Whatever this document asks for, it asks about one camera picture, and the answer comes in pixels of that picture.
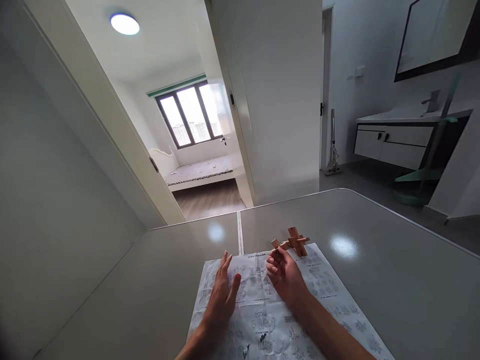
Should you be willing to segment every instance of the light switch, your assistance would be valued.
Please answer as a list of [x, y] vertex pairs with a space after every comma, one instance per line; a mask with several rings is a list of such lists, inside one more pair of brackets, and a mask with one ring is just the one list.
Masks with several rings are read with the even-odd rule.
[[360, 78], [364, 75], [365, 65], [359, 66], [355, 69], [355, 78]]

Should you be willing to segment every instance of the paper sheet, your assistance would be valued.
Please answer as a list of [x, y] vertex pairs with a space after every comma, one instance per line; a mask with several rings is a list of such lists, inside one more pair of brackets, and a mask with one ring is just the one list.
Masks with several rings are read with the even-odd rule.
[[[358, 307], [317, 244], [306, 245], [308, 256], [288, 252], [298, 264], [311, 294], [376, 359], [394, 359]], [[228, 330], [212, 359], [314, 360], [325, 359], [295, 321], [267, 276], [269, 251], [232, 258], [229, 282], [236, 273], [241, 284]], [[210, 299], [220, 260], [206, 261], [201, 274], [188, 335], [198, 327]]]

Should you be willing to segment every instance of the faucet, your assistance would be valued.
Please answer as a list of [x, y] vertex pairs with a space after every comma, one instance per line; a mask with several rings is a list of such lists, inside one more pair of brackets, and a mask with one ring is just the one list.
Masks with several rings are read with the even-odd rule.
[[440, 95], [440, 90], [435, 90], [431, 92], [430, 98], [421, 102], [422, 105], [428, 103], [428, 108], [426, 109], [427, 113], [433, 113], [440, 109], [440, 104], [438, 102]]

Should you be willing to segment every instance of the window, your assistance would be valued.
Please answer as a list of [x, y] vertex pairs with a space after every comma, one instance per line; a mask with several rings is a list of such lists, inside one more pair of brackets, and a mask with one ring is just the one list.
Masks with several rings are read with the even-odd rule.
[[178, 149], [223, 136], [215, 94], [207, 81], [155, 99]]

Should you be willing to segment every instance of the vanity cabinet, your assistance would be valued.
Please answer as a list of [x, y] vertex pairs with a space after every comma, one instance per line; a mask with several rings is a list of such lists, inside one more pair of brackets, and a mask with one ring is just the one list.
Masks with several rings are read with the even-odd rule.
[[437, 123], [358, 124], [355, 154], [418, 170]]

